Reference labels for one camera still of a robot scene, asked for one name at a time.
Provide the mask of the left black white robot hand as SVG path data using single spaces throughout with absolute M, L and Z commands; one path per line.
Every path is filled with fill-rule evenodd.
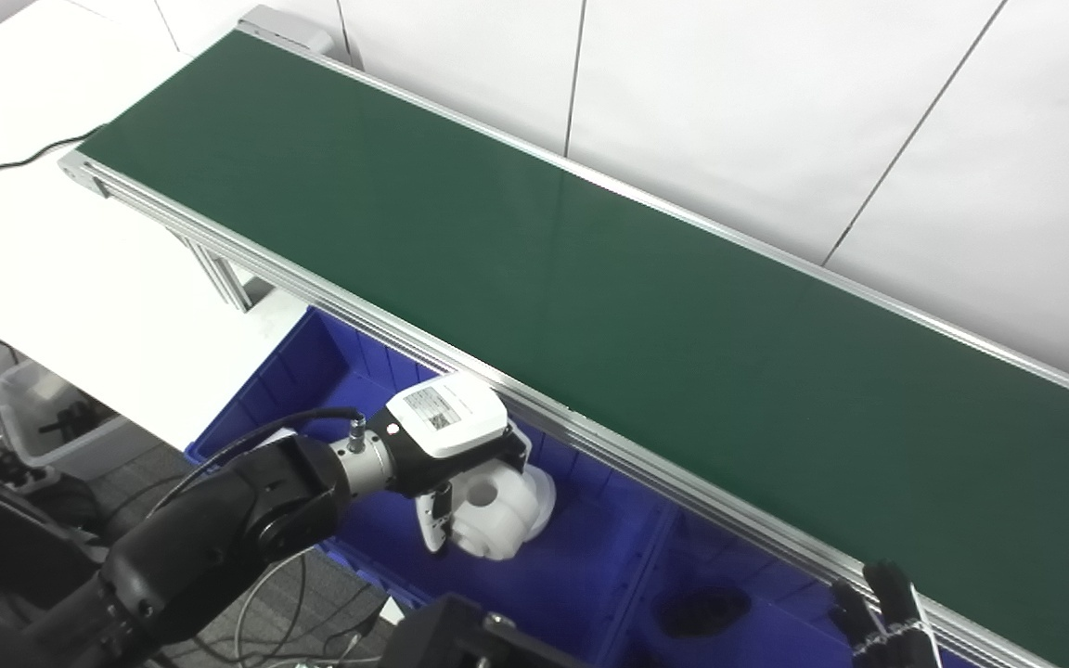
M 387 487 L 415 500 L 429 553 L 454 543 L 510 559 L 546 524 L 547 477 L 527 473 L 529 437 L 483 380 L 450 373 L 413 385 L 369 428 L 390 459 Z

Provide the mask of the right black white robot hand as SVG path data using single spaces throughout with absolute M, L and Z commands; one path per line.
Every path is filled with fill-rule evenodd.
M 832 624 L 845 635 L 853 667 L 942 667 L 938 637 L 920 593 L 890 559 L 862 568 L 879 611 L 845 578 L 831 582 Z

